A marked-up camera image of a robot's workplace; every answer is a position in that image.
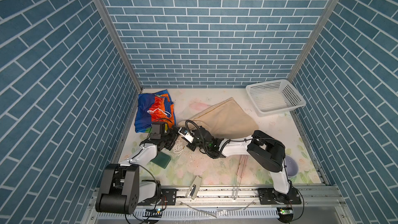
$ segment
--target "black base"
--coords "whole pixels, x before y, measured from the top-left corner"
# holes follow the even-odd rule
[[[299,191],[293,187],[290,187],[287,195],[274,191],[273,188],[259,188],[258,195],[261,205],[288,204],[289,200],[291,204],[301,204]]]

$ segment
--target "beige fabric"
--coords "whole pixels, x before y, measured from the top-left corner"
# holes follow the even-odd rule
[[[243,138],[258,130],[256,122],[242,110],[234,98],[211,106],[190,119],[216,138]],[[185,126],[185,121],[178,123],[178,126]]]

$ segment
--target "white drawstring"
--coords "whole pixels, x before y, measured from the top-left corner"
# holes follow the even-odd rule
[[[155,113],[156,110],[161,111],[162,113],[164,113],[164,115],[166,115],[166,117],[170,118],[172,115],[171,113],[167,112],[167,111],[163,111],[160,108],[156,108],[155,110],[148,110],[147,113]]]

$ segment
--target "brick wall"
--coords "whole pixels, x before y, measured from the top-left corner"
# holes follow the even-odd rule
[[[0,0],[0,223],[81,221],[136,94],[92,0]]]
[[[286,78],[327,0],[104,0],[144,87]]]
[[[398,0],[340,0],[294,80],[299,117],[358,223],[397,223]]]

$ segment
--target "white string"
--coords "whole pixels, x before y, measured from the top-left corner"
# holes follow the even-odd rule
[[[242,207],[242,208],[229,208],[229,209],[220,209],[217,210],[217,216],[224,216],[227,215],[229,211],[237,211],[237,210],[245,210],[247,209],[251,204],[253,204],[254,201],[252,201],[251,203],[249,203],[246,207]]]
[[[202,213],[204,213],[204,214],[208,214],[208,215],[210,215],[210,216],[212,216],[212,217],[214,217],[214,218],[217,218],[216,215],[214,215],[213,213],[211,213],[211,212],[209,212],[209,211],[200,210],[200,209],[191,207],[191,206],[189,206],[188,204],[186,204],[186,203],[184,203],[184,202],[180,202],[180,203],[184,204],[184,205],[187,206],[187,207],[190,207],[190,208],[193,209],[193,210],[196,210],[196,211],[198,211],[198,212],[202,212]]]
[[[147,113],[155,113],[156,110],[161,111],[161,112],[162,112],[164,115],[166,115],[166,117],[168,117],[168,118],[170,118],[170,117],[172,116],[171,113],[169,113],[169,112],[167,112],[167,111],[163,111],[163,110],[160,109],[160,108],[156,108],[155,110],[148,110]]]

